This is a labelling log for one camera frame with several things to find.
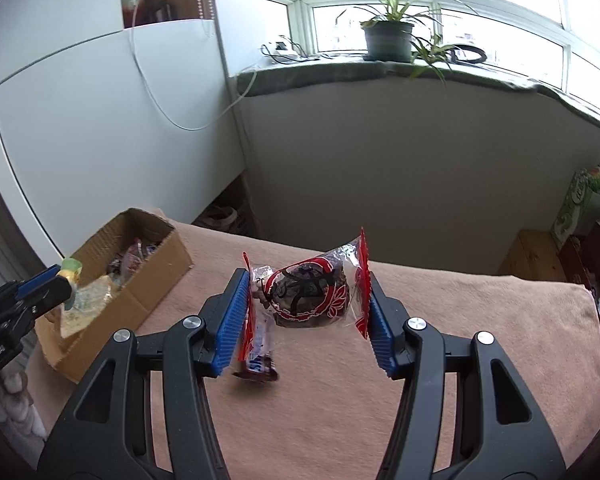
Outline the dark potted spider plant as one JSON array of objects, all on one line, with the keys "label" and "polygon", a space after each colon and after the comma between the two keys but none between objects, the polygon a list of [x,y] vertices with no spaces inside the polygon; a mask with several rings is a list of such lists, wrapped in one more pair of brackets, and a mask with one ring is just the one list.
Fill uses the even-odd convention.
[{"label": "dark potted spider plant", "polygon": [[367,56],[372,61],[380,62],[412,62],[411,39],[417,35],[414,28],[436,25],[442,28],[441,13],[434,10],[434,3],[449,1],[464,6],[472,14],[477,11],[463,0],[373,0],[372,3],[359,4],[356,10],[366,13],[366,18],[360,21],[364,32]]}]

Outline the green printed carton box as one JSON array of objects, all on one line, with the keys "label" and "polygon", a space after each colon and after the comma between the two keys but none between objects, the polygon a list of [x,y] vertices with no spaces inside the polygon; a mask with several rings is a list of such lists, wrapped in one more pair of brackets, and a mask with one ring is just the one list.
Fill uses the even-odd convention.
[{"label": "green printed carton box", "polygon": [[558,249],[570,236],[587,236],[600,220],[600,164],[576,171],[550,230]]}]

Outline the red clear dark cake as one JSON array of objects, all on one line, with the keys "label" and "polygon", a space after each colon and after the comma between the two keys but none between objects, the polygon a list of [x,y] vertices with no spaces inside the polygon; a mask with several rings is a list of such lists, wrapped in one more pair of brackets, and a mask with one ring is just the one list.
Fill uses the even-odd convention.
[{"label": "red clear dark cake", "polygon": [[156,249],[155,243],[134,238],[124,252],[118,252],[108,264],[107,269],[107,274],[114,286],[120,288],[128,282]]}]

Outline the snickers bar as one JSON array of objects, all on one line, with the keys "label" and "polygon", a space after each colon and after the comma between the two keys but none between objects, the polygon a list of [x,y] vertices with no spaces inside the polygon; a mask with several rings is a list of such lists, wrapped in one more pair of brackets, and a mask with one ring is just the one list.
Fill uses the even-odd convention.
[{"label": "snickers bar", "polygon": [[270,311],[264,285],[273,274],[270,266],[250,271],[247,312],[240,335],[238,358],[233,375],[250,382],[277,382],[278,373],[273,360],[275,320]]}]

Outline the yellow ball green wrapper candy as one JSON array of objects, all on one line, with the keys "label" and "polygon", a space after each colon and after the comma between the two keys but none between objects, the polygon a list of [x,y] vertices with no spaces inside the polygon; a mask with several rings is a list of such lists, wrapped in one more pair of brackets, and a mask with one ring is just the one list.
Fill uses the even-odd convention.
[{"label": "yellow ball green wrapper candy", "polygon": [[78,290],[80,276],[82,273],[82,263],[75,258],[65,258],[62,260],[60,265],[60,271],[58,274],[65,278],[71,286],[71,292],[69,298],[64,302],[62,307],[65,311],[70,310],[73,307],[74,300],[76,299],[76,291]]}]

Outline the window frame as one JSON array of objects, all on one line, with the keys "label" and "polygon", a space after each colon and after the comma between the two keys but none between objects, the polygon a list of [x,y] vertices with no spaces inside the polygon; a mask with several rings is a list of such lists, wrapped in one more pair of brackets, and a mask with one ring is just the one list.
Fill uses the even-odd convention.
[{"label": "window frame", "polygon": [[[366,50],[363,23],[378,0],[263,0],[274,35],[302,56]],[[600,0],[398,0],[420,41],[484,52],[484,70],[527,78],[600,115]]]}]

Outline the bread loaf slice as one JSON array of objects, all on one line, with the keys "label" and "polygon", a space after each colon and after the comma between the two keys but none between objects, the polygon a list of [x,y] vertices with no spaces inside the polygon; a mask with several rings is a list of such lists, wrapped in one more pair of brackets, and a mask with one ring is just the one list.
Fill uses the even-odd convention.
[{"label": "bread loaf slice", "polygon": [[70,339],[82,333],[114,299],[117,286],[109,275],[80,287],[60,316],[59,335]]}]

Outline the small spider plant offshoot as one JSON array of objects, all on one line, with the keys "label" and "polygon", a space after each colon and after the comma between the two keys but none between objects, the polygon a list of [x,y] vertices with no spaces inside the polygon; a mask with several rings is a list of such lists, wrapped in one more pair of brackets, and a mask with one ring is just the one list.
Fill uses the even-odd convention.
[{"label": "small spider plant offshoot", "polygon": [[452,72],[450,59],[452,54],[460,47],[458,44],[444,44],[442,37],[433,34],[429,39],[421,36],[413,36],[412,45],[412,63],[411,79],[416,79],[426,73],[427,70],[433,72],[436,77],[446,84],[445,74],[438,64],[442,63]]}]

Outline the open cardboard box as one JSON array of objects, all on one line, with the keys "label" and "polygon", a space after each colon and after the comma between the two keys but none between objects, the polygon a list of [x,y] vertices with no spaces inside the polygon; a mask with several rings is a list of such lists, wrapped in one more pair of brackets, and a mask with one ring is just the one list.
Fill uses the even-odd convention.
[{"label": "open cardboard box", "polygon": [[157,249],[128,282],[117,288],[114,299],[82,333],[62,339],[61,314],[56,322],[48,318],[36,321],[36,336],[46,362],[72,382],[80,381],[116,330],[140,328],[193,265],[180,234],[169,220],[131,208],[117,214],[73,253],[72,258],[83,266],[78,289],[108,275],[110,261],[118,252],[124,252],[134,238],[155,243]]}]

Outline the white cabinet panel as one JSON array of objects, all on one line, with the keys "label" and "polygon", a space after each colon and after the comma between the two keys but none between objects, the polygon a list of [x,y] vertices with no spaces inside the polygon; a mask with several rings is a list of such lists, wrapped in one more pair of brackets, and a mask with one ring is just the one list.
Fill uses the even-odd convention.
[{"label": "white cabinet panel", "polygon": [[193,221],[244,170],[212,21],[0,0],[0,193],[44,263],[118,212]]}]

